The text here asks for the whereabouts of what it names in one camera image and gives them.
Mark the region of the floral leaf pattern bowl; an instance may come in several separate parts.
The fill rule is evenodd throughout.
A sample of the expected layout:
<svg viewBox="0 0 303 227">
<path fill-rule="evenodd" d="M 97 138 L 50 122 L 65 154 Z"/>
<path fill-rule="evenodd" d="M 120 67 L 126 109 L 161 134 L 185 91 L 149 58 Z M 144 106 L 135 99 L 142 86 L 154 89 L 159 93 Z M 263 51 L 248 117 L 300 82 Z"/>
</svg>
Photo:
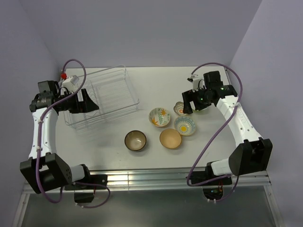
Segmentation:
<svg viewBox="0 0 303 227">
<path fill-rule="evenodd" d="M 165 127 L 171 120 L 171 114 L 165 108 L 157 107 L 150 111 L 148 118 L 155 127 Z"/>
</svg>

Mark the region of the dark brown glazed bowl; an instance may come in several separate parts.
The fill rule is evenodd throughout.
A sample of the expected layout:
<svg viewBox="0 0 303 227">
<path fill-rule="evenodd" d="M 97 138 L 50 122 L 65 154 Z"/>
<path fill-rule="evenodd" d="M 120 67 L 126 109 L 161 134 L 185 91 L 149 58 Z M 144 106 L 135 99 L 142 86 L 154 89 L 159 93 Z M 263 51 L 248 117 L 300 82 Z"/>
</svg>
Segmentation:
<svg viewBox="0 0 303 227">
<path fill-rule="evenodd" d="M 147 138 L 143 132 L 134 130 L 126 134 L 124 143 L 129 150 L 138 152 L 145 147 Z"/>
</svg>

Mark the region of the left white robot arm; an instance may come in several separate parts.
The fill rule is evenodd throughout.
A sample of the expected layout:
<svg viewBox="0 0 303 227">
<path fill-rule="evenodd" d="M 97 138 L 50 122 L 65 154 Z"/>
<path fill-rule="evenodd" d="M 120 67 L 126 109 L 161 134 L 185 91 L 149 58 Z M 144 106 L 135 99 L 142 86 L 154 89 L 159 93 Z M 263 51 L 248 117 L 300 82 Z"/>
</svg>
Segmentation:
<svg viewBox="0 0 303 227">
<path fill-rule="evenodd" d="M 39 93 L 32 100 L 29 109 L 33 116 L 33 144 L 27 161 L 20 163 L 20 171 L 35 193 L 65 187 L 75 182 L 87 189 L 92 184 L 92 176 L 85 164 L 69 166 L 56 150 L 55 128 L 59 112 L 71 114 L 89 113 L 99 109 L 86 89 L 81 89 L 82 100 L 70 90 L 61 93 L 59 83 L 53 80 L 38 83 Z"/>
</svg>

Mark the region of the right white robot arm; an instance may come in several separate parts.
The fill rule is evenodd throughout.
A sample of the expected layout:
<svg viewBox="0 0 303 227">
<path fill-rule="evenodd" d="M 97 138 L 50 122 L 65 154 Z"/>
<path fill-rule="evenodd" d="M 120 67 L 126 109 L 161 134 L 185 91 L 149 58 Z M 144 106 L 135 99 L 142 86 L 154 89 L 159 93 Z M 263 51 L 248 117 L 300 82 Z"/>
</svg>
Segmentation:
<svg viewBox="0 0 303 227">
<path fill-rule="evenodd" d="M 197 183 L 188 176 L 191 186 L 216 184 L 231 175 L 240 176 L 265 171 L 273 148 L 270 139 L 264 139 L 252 126 L 240 105 L 240 95 L 232 85 L 224 85 L 218 71 L 205 73 L 203 77 L 192 74 L 188 81 L 193 88 L 183 92 L 183 112 L 192 114 L 191 103 L 196 110 L 214 105 L 224 116 L 224 126 L 229 126 L 235 140 L 236 149 L 222 160 L 207 163 L 202 177 Z"/>
</svg>

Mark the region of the small scalloped floral dish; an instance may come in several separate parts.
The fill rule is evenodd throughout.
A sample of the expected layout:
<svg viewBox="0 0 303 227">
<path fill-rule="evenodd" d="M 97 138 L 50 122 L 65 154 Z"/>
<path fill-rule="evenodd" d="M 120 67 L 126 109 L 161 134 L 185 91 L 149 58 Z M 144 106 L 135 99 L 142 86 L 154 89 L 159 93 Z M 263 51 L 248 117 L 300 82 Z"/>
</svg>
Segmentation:
<svg viewBox="0 0 303 227">
<path fill-rule="evenodd" d="M 184 109 L 184 103 L 183 102 L 176 102 L 173 110 L 178 116 L 184 116 L 187 115 L 186 113 L 183 113 Z"/>
</svg>

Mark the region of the green and white bowl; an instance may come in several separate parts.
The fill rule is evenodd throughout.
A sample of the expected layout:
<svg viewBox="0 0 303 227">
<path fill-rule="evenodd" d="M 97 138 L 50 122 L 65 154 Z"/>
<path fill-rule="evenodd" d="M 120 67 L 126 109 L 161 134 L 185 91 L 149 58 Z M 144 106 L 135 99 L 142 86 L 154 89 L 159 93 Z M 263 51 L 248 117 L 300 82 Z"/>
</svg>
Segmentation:
<svg viewBox="0 0 303 227">
<path fill-rule="evenodd" d="M 206 113 L 208 113 L 208 111 L 209 111 L 209 107 L 207 106 L 206 108 L 201 109 L 201 110 L 198 110 L 198 109 L 196 109 L 195 107 L 193 107 L 193 108 L 192 108 L 192 111 L 193 111 L 194 113 L 197 113 L 197 114 L 206 114 Z"/>
</svg>

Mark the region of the tan wooden bowl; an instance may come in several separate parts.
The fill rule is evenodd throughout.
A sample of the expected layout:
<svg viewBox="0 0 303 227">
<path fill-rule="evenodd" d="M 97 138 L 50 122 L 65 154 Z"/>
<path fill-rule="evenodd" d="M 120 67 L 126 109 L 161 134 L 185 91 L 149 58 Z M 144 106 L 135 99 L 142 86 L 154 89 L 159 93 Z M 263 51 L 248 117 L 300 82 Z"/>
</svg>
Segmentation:
<svg viewBox="0 0 303 227">
<path fill-rule="evenodd" d="M 165 129 L 160 134 L 160 143 L 165 148 L 176 149 L 182 143 L 182 137 L 175 129 Z"/>
</svg>

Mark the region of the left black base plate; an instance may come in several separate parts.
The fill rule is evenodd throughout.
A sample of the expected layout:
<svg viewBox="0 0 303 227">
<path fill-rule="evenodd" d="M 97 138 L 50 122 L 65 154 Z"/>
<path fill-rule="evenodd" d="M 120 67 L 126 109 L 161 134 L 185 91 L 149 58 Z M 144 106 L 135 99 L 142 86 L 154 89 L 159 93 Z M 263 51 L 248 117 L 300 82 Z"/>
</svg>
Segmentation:
<svg viewBox="0 0 303 227">
<path fill-rule="evenodd" d="M 77 190 L 105 190 L 105 186 L 107 186 L 107 175 L 90 175 L 89 180 L 87 181 L 89 184 L 98 184 L 98 186 L 89 186 L 89 185 L 81 185 L 81 184 L 72 184 L 65 186 L 66 191 L 77 191 Z"/>
</svg>

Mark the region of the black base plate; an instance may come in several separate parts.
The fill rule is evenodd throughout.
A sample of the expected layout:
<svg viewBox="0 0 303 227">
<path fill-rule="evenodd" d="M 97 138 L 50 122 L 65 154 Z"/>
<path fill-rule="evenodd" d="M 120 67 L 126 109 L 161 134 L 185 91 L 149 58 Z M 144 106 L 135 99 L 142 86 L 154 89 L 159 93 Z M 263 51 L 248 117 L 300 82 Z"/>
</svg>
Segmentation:
<svg viewBox="0 0 303 227">
<path fill-rule="evenodd" d="M 66 191 L 77 191 L 77 190 L 105 190 L 105 186 L 107 186 L 107 175 L 90 175 L 89 180 L 87 181 L 89 184 L 98 184 L 98 186 L 89 186 L 89 185 L 81 185 L 81 184 L 72 184 L 65 186 Z"/>
<path fill-rule="evenodd" d="M 228 176 L 215 176 L 207 175 L 206 171 L 194 171 L 189 178 L 191 184 L 200 184 L 204 182 L 202 186 L 219 186 L 219 185 L 232 185 L 232 179 Z"/>
</svg>

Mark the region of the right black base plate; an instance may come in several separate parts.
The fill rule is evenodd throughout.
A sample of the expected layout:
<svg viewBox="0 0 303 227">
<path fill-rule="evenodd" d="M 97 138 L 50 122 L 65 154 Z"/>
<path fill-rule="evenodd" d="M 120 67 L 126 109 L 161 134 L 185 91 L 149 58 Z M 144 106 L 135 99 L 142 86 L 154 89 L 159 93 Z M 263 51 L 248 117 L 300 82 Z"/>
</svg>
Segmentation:
<svg viewBox="0 0 303 227">
<path fill-rule="evenodd" d="M 219 185 L 232 185 L 232 179 L 228 176 L 215 176 L 207 175 L 206 171 L 194 171 L 189 178 L 191 184 L 200 184 L 204 182 L 202 186 L 219 186 Z"/>
</svg>

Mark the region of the aluminium rail frame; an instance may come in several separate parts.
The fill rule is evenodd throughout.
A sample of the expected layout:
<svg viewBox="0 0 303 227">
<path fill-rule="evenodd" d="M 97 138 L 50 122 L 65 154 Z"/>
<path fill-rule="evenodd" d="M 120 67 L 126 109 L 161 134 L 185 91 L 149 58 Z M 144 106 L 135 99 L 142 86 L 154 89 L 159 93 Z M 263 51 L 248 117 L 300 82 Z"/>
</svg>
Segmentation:
<svg viewBox="0 0 303 227">
<path fill-rule="evenodd" d="M 95 209 L 75 205 L 72 191 L 51 204 L 24 185 L 15 227 L 283 227 L 266 172 L 232 180 L 227 199 L 207 202 L 203 188 L 188 187 L 186 168 L 106 171 L 111 193 L 98 190 Z"/>
</svg>

